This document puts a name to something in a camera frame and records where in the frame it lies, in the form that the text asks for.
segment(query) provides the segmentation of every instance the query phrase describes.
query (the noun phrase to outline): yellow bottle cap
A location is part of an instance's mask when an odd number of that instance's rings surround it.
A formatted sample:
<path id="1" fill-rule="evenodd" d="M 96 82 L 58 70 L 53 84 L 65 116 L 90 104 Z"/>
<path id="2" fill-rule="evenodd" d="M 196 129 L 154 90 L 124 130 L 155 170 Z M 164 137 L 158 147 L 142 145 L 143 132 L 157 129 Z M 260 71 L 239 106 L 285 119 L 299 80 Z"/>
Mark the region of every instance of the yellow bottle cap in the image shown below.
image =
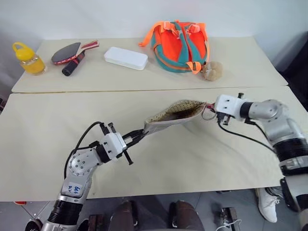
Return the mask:
<path id="1" fill-rule="evenodd" d="M 21 42 L 15 42 L 13 43 L 13 50 L 15 51 L 16 58 L 20 61 L 27 61 L 29 59 L 32 59 L 35 55 L 34 51 L 27 47 L 25 44 Z"/>

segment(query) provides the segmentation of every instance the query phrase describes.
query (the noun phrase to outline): plastic bottle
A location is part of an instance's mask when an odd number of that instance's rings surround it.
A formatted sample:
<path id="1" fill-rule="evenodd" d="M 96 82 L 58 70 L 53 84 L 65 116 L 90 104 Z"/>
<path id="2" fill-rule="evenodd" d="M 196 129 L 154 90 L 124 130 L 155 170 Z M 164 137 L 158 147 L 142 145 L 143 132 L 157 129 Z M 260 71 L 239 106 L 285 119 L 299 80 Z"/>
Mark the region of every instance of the plastic bottle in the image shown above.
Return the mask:
<path id="1" fill-rule="evenodd" d="M 13 50 L 15 51 L 16 58 L 20 61 L 20 65 L 26 72 L 33 75 L 39 75 L 46 70 L 46 66 L 41 58 L 25 44 L 15 42 L 13 43 Z"/>

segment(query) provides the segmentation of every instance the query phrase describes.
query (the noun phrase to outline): white sneaker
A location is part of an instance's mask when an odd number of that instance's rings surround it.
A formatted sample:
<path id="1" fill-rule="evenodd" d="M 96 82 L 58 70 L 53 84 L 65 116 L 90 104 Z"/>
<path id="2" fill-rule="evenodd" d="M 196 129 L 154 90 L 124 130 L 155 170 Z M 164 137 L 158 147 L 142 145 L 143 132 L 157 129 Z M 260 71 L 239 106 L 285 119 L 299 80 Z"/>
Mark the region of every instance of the white sneaker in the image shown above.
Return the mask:
<path id="1" fill-rule="evenodd" d="M 272 196 L 265 191 L 265 188 L 256 189 L 259 200 L 258 207 L 262 216 L 269 222 L 277 222 L 276 204 L 279 203 L 277 196 Z"/>

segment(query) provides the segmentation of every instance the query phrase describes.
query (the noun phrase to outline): white table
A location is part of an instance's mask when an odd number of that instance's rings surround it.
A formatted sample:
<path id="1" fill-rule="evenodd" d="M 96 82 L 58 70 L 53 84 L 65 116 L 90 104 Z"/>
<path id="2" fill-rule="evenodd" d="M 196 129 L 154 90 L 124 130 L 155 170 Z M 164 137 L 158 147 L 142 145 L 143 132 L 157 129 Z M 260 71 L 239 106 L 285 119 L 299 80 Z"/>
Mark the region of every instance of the white table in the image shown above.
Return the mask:
<path id="1" fill-rule="evenodd" d="M 284 102 L 308 131 L 307 113 L 288 87 L 12 94 L 0 115 L 0 201 L 54 200 L 67 156 L 94 121 L 113 122 L 125 134 L 177 100 L 213 102 L 238 92 L 252 101 Z M 231 120 L 228 129 L 266 142 L 253 126 Z M 96 128 L 82 145 L 101 137 Z M 96 170 L 89 198 L 276 186 L 282 177 L 273 153 L 220 130 L 214 120 L 173 126 L 128 152 L 133 165 L 123 157 Z"/>
<path id="2" fill-rule="evenodd" d="M 89 42 L 91 39 L 43 41 L 37 53 L 46 63 L 47 72 L 40 76 L 24 73 L 12 91 L 179 90 L 287 85 L 253 37 L 210 38 L 210 59 L 221 62 L 224 67 L 223 77 L 214 82 L 204 80 L 201 74 L 165 71 L 157 63 L 150 46 L 138 46 L 141 38 L 100 39 L 100 47 L 86 51 L 78 68 L 70 77 L 65 77 L 61 72 L 64 65 L 54 66 L 51 57 L 60 48 L 77 41 Z M 146 53 L 149 62 L 143 71 L 107 63 L 103 54 L 112 46 Z"/>

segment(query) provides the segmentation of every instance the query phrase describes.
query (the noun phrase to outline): brown plush toy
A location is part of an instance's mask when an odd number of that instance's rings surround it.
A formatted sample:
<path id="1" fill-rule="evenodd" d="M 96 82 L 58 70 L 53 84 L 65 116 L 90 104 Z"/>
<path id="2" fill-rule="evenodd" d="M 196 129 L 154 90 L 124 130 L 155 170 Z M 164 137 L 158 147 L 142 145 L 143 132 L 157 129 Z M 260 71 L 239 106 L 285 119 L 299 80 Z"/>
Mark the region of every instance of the brown plush toy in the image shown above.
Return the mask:
<path id="1" fill-rule="evenodd" d="M 215 81 L 222 76 L 222 64 L 219 62 L 208 62 L 200 71 L 202 76 L 209 81 Z"/>

